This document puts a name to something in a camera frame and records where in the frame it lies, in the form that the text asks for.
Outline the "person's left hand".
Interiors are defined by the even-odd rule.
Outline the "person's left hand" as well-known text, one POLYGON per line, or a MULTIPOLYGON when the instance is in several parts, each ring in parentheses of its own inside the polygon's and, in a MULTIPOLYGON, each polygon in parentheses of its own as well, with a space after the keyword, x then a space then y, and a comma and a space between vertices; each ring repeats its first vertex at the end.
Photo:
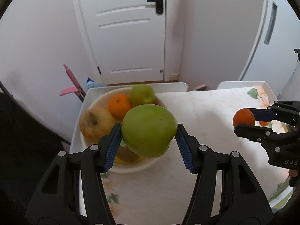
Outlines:
POLYGON ((289 176, 290 177, 297 177, 297 175, 298 175, 298 171, 297 170, 291 170, 291 169, 289 169, 289 171, 288 171, 288 173, 289 173, 289 176))

